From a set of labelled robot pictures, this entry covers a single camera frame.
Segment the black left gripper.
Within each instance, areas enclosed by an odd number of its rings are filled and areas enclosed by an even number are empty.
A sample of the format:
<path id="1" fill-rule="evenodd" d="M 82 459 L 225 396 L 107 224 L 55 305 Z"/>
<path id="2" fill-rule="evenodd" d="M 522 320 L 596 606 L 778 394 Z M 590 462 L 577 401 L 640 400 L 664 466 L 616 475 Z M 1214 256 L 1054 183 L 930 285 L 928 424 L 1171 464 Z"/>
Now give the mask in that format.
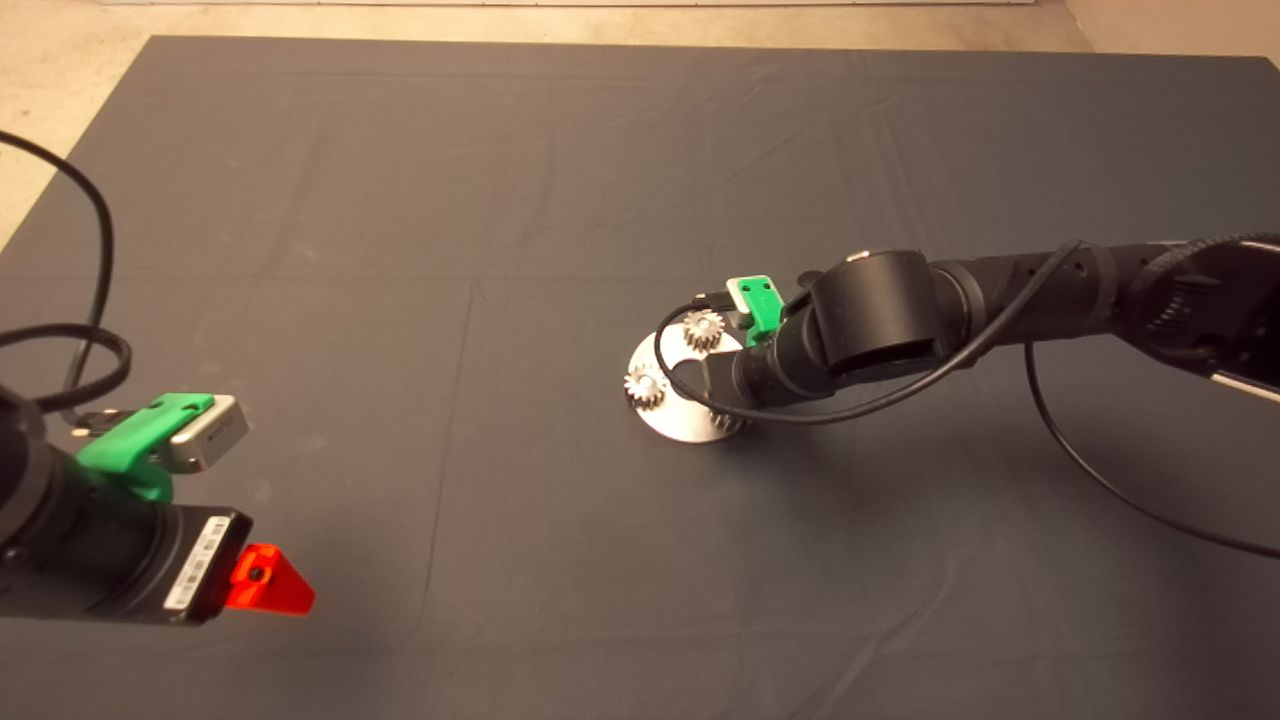
<path id="1" fill-rule="evenodd" d="M 159 544 L 131 588 L 132 623 L 200 626 L 218 618 L 224 605 L 296 618 L 312 611 L 316 592 L 283 550 L 247 546 L 253 529 L 248 514 L 164 505 L 160 520 Z"/>

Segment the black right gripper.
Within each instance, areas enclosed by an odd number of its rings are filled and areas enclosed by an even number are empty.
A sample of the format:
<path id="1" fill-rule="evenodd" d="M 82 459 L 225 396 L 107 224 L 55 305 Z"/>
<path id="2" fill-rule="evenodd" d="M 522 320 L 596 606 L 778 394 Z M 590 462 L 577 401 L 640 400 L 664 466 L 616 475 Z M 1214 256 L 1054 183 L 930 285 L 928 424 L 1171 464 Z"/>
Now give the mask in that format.
<path id="1" fill-rule="evenodd" d="M 827 366 L 801 340 L 773 338 L 703 360 L 707 397 L 730 407 L 771 409 L 835 396 Z"/>

